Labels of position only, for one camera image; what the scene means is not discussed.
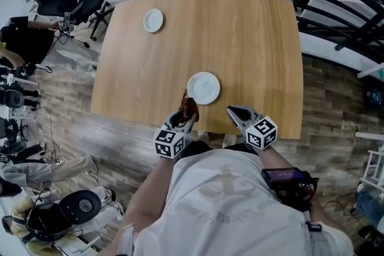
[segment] person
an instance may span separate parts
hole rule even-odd
[[[59,22],[12,17],[0,29],[0,65],[20,67],[25,63],[67,68],[94,76],[98,53],[71,38],[55,36]]]
[[[189,144],[176,163],[160,158],[98,256],[312,254],[304,214],[282,204],[261,175],[263,168],[292,165],[272,147],[257,156],[233,147],[212,150],[206,142]],[[353,255],[345,230],[316,196],[310,216],[321,225],[327,256]]]
[[[103,186],[98,186],[97,188],[92,189],[91,191],[97,194],[102,204],[105,204],[107,200],[109,200],[113,195],[113,192],[110,189],[107,189]],[[29,231],[27,230],[25,225],[18,223],[16,219],[25,220],[28,216],[29,211],[33,207],[35,207],[35,202],[38,197],[43,198],[40,195],[36,195],[32,198],[24,198],[22,201],[13,206],[12,215],[2,217],[2,226],[8,234],[16,236],[20,239],[23,239],[27,234],[29,234]],[[124,209],[122,207],[122,204],[115,203],[113,206],[108,207],[104,211],[101,211],[95,218],[91,219],[90,221],[75,226],[73,231],[68,233],[66,237],[70,237],[74,234],[80,235],[87,234],[92,231],[97,231],[102,227],[105,227],[113,219],[122,220],[123,216]],[[43,242],[37,239],[33,239],[32,241],[26,243],[26,247],[35,255],[62,256],[62,253],[58,249],[56,249],[53,244],[54,242]]]
[[[356,200],[351,213],[363,213],[375,229],[384,234],[384,205],[370,195],[362,182],[358,185]]]
[[[36,155],[38,153],[40,154],[40,156],[45,155],[45,148],[46,148],[46,145],[44,143],[32,145],[17,154],[11,155],[10,160],[12,161],[13,164],[29,163],[29,162],[46,163],[42,158],[38,160],[28,159],[29,157]],[[0,153],[9,155],[8,147],[3,147],[2,149],[0,149]]]
[[[0,177],[20,187],[43,190],[52,182],[75,177],[84,172],[97,172],[92,156],[84,156],[50,165],[42,163],[3,164],[0,163]]]

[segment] brown object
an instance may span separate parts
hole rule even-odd
[[[187,97],[187,89],[185,89],[180,103],[179,111],[182,116],[179,118],[179,123],[185,123],[192,115],[196,113],[196,122],[199,121],[199,108],[192,97]]]
[[[143,27],[158,8],[162,29]],[[180,103],[189,78],[214,74],[216,101],[199,106],[194,129],[238,134],[228,105],[268,115],[279,137],[300,138],[302,56],[293,4],[288,0],[133,0],[115,7],[98,62],[91,112],[162,124]]]

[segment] black office chair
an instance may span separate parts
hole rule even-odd
[[[18,91],[6,90],[0,87],[0,104],[18,109],[24,106],[24,96]]]
[[[0,139],[7,138],[4,144],[8,146],[16,143],[18,134],[20,134],[22,141],[28,141],[23,133],[23,130],[26,127],[28,126],[23,125],[23,120],[21,120],[19,127],[15,119],[10,119],[8,121],[6,119],[0,118]]]
[[[74,19],[74,24],[86,23],[88,20],[91,25],[95,22],[91,33],[91,39],[96,41],[94,37],[95,31],[100,22],[108,26],[105,17],[110,14],[114,8],[106,10],[110,6],[109,2],[104,0],[34,0],[38,4],[37,14],[45,16],[64,17],[65,13],[71,13],[71,19]]]
[[[22,240],[37,238],[55,242],[80,225],[93,219],[101,210],[101,201],[92,191],[81,190],[64,197],[59,203],[45,203],[31,209],[25,224],[29,231]]]

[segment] black strap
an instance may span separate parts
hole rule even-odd
[[[24,237],[22,237],[22,242],[24,244],[30,242],[33,238],[35,238],[35,234],[34,233],[29,233],[29,234],[26,234]]]
[[[14,216],[12,216],[12,221],[20,225],[26,225],[26,221],[24,219],[19,219]]]
[[[313,232],[316,232],[316,233],[321,233],[323,228],[321,226],[321,224],[318,224],[318,223],[313,223],[313,222],[306,222],[306,225],[308,227],[308,230],[313,233]]]

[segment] cable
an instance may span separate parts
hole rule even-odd
[[[344,212],[343,204],[341,204],[339,201],[329,201],[329,202],[327,202],[327,203],[323,206],[323,208],[325,208],[327,205],[329,205],[329,204],[331,204],[331,203],[337,203],[337,204],[339,204],[340,207],[341,207],[341,211],[342,211],[342,213],[343,213],[344,216],[351,216],[352,218],[354,218],[354,219],[356,220],[357,223],[360,224],[361,227],[364,227],[364,225],[362,225],[361,222],[360,222],[354,215],[347,215],[347,214]]]
[[[53,150],[51,150],[51,159],[54,160],[54,162],[57,162],[58,161],[58,157],[63,156],[65,159],[68,160],[68,158],[66,156],[64,156],[64,154],[62,153],[62,149],[61,149],[61,146],[60,146],[59,142],[53,136],[53,132],[52,132],[52,116],[51,116],[51,114],[49,112],[49,109],[47,107],[45,107],[45,106],[39,106],[39,108],[36,108],[36,111],[39,110],[39,109],[46,109],[46,111],[49,114],[50,134],[48,134],[48,133],[42,134],[40,136],[40,138],[38,139],[38,142],[40,142],[41,138],[44,137],[45,135],[50,136],[52,138],[52,143],[53,143]],[[56,153],[56,144],[55,143],[59,146],[60,152],[61,152],[61,154],[58,157],[56,156],[57,153]]]
[[[47,196],[47,197],[43,197],[43,198],[49,198],[49,197],[51,197],[51,195],[52,195],[52,190],[50,190],[49,188],[44,188],[43,190],[40,191],[40,193],[38,194],[37,199],[34,201],[35,205],[36,205],[37,201],[39,201],[39,200],[41,201],[41,194],[42,194],[45,190],[49,190],[49,191],[50,191],[50,194],[49,194],[49,196]]]
[[[96,180],[97,185],[98,185],[98,186],[101,186],[101,185],[100,185],[100,182],[98,182],[98,180],[97,180],[97,178],[96,178],[95,176],[93,176],[93,175],[90,174],[90,173],[87,173],[87,175],[89,175],[90,177],[93,177],[93,178]]]
[[[53,73],[53,71],[52,71],[52,69],[49,67],[49,66],[46,66],[49,70],[47,70],[47,69],[45,69],[45,68],[42,68],[42,67],[36,67],[36,69],[38,69],[38,70],[43,70],[43,71],[45,71],[45,72],[47,72],[48,74],[52,74]]]

